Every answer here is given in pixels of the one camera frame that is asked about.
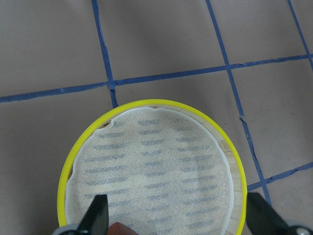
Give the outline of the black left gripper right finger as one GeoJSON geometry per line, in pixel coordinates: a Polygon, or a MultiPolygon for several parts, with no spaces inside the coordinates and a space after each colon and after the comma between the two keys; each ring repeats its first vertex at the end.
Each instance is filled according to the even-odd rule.
{"type": "Polygon", "coordinates": [[[246,223],[253,235],[296,235],[296,227],[289,226],[256,192],[247,194],[246,223]]]}

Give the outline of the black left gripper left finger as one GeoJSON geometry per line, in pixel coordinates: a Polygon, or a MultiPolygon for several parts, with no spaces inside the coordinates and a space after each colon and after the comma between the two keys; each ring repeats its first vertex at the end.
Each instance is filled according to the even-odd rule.
{"type": "Polygon", "coordinates": [[[96,195],[80,222],[79,235],[106,235],[109,228],[108,198],[96,195]]]}

